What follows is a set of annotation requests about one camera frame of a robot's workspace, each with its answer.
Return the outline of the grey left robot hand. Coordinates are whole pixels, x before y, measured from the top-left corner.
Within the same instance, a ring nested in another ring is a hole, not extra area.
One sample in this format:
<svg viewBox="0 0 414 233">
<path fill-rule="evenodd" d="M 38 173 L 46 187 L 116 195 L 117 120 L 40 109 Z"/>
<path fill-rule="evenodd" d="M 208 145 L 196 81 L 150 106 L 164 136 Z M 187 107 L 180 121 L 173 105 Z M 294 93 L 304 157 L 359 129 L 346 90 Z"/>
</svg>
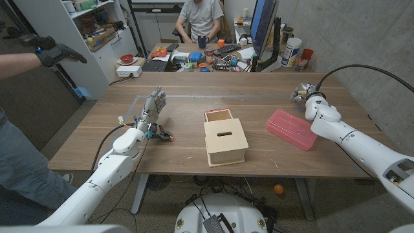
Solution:
<svg viewBox="0 0 414 233">
<path fill-rule="evenodd" d="M 147 131 L 150 124 L 158 120 L 158 115 L 166 105 L 166 94 L 162 87 L 158 86 L 144 102 L 138 117 L 136 128 L 141 131 Z"/>
</svg>

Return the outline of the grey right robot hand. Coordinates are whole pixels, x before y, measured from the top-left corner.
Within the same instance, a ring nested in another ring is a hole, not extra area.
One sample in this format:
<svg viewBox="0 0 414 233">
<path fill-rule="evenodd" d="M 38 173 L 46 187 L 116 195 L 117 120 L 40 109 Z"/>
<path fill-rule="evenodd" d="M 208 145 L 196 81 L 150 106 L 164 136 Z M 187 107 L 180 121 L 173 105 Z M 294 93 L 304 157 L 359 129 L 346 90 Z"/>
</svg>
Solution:
<svg viewBox="0 0 414 233">
<path fill-rule="evenodd" d="M 312 95 L 317 93 L 316 86 L 311 83 L 300 83 L 290 96 L 295 102 L 306 102 Z"/>
</svg>

